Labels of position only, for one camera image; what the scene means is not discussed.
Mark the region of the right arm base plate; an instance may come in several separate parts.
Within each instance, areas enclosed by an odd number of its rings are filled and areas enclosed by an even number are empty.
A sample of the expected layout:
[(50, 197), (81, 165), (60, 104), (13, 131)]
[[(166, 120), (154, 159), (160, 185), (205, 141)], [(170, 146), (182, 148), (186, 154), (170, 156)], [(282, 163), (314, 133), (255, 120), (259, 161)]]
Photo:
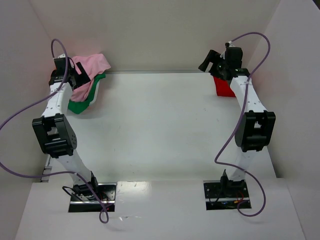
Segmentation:
[(228, 181), (222, 186), (220, 181), (205, 181), (203, 183), (205, 206), (207, 211), (251, 209), (247, 184), (244, 180)]

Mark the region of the pink t shirt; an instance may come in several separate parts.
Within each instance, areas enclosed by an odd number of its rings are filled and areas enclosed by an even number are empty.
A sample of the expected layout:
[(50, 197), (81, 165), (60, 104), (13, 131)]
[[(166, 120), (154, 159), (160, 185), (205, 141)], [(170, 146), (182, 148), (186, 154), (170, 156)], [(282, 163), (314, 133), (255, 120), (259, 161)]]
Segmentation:
[(94, 84), (95, 76), (103, 74), (106, 70), (109, 70), (111, 66), (102, 53), (92, 54), (89, 56), (74, 56), (71, 59), (75, 64), (81, 63), (90, 81), (78, 88), (75, 88), (70, 100), (73, 102), (84, 102)]

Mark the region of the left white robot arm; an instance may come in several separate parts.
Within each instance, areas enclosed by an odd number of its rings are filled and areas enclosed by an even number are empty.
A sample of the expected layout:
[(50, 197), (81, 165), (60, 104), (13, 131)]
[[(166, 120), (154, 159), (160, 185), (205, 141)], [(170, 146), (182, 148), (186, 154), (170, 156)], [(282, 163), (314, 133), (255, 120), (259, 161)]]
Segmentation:
[(32, 128), (42, 152), (71, 172), (75, 197), (79, 199), (84, 196), (93, 200), (94, 195), (85, 183), (98, 194), (98, 182), (77, 153), (76, 133), (66, 117), (73, 90), (89, 83), (90, 78), (80, 62), (74, 63), (65, 54), (55, 58), (54, 64), (56, 69), (52, 71), (49, 81), (50, 93), (54, 95), (48, 99), (41, 117), (32, 120)]

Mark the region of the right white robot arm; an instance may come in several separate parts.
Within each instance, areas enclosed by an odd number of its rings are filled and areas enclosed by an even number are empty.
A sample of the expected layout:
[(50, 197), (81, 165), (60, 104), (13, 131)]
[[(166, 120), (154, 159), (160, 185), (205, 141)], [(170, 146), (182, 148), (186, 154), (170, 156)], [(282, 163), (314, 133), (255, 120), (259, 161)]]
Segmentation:
[(249, 165), (270, 143), (276, 121), (275, 113), (268, 111), (258, 98), (251, 73), (242, 67), (242, 58), (242, 48), (227, 44), (223, 53), (211, 49), (198, 67), (226, 83), (241, 107), (239, 122), (231, 135), (238, 155), (233, 163), (225, 163), (227, 168), (220, 179), (220, 195), (225, 198), (244, 186)]

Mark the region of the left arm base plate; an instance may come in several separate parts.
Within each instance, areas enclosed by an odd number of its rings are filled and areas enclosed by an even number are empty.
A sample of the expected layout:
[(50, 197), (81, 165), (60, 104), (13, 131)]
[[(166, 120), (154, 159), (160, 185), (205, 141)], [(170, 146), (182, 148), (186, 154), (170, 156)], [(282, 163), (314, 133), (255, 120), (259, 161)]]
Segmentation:
[[(70, 187), (64, 186), (70, 196), (69, 213), (98, 213), (102, 210), (100, 203), (93, 195), (84, 196), (75, 193)], [(113, 213), (116, 206), (116, 183), (99, 183), (97, 196), (108, 212)]]

